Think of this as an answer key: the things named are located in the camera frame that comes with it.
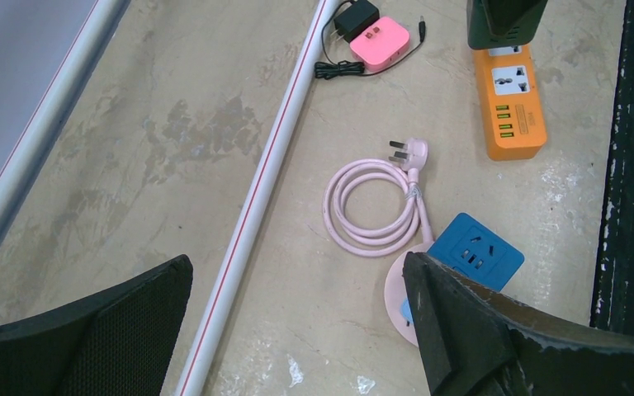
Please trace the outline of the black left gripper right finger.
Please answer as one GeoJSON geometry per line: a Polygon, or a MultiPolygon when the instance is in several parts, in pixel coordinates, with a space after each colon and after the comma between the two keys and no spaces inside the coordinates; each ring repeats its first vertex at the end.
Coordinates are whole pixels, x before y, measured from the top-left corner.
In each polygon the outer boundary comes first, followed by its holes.
{"type": "Polygon", "coordinates": [[[423,252],[403,277],[431,395],[634,395],[634,337],[544,313],[423,252]]]}

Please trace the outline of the dark green cube plug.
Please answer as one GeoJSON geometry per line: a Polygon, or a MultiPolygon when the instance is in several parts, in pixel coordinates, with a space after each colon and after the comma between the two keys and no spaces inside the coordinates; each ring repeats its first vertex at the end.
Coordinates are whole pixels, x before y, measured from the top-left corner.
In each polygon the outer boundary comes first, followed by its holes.
{"type": "Polygon", "coordinates": [[[468,0],[467,44],[472,50],[526,45],[535,36],[547,0],[468,0]]]}

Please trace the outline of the blue cube socket adapter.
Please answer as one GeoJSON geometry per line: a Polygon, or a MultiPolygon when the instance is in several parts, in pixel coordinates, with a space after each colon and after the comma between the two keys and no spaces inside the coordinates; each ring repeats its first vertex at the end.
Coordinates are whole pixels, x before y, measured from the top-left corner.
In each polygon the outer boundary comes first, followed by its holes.
{"type": "Polygon", "coordinates": [[[501,291],[524,255],[467,213],[458,214],[427,254],[473,281],[501,291]]]}

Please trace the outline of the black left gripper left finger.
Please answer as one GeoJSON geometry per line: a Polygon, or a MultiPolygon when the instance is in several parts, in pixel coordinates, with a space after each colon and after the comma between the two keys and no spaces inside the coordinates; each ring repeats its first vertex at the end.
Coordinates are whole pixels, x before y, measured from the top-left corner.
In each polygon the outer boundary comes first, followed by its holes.
{"type": "Polygon", "coordinates": [[[158,395],[192,290],[177,256],[128,281],[0,326],[0,395],[158,395]]]}

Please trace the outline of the black power adapter with cord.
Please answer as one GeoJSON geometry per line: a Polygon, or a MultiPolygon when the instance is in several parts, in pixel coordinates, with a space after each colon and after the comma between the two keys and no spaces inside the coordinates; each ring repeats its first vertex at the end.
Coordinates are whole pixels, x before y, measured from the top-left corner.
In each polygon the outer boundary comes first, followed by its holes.
{"type": "MultiPolygon", "coordinates": [[[[333,27],[335,33],[344,41],[349,43],[359,36],[363,31],[371,26],[375,21],[382,16],[379,8],[370,1],[343,1],[334,11],[334,14],[329,18],[326,23],[326,27],[333,27]]],[[[418,35],[419,42],[417,45],[411,44],[410,34],[410,47],[409,50],[400,59],[396,60],[393,65],[387,67],[385,70],[377,73],[369,73],[365,70],[364,63],[356,61],[342,60],[339,62],[333,61],[327,51],[327,45],[324,43],[326,30],[323,29],[320,33],[320,46],[322,53],[325,57],[324,61],[317,61],[313,67],[313,76],[318,80],[332,80],[340,77],[374,77],[382,74],[403,62],[413,53],[415,53],[426,40],[427,26],[423,18],[418,22],[418,35]]]]}

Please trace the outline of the pink round socket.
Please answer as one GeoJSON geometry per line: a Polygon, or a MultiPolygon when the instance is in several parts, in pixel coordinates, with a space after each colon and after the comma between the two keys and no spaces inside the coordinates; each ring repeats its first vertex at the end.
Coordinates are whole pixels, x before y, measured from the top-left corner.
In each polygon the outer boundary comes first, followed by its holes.
{"type": "Polygon", "coordinates": [[[403,269],[406,255],[409,252],[426,252],[432,245],[432,243],[420,243],[402,252],[390,266],[384,285],[384,302],[388,317],[396,331],[415,347],[419,344],[414,329],[414,322],[409,327],[406,327],[405,320],[400,314],[400,305],[407,299],[403,269]]]}

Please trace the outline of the light blue USB charger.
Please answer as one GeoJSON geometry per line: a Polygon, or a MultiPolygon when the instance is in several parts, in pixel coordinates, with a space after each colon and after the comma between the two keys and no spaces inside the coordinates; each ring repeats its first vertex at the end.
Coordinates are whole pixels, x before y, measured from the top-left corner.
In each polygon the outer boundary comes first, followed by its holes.
{"type": "Polygon", "coordinates": [[[410,310],[409,301],[405,299],[400,305],[400,314],[405,320],[405,326],[409,327],[413,324],[413,316],[410,310]]]}

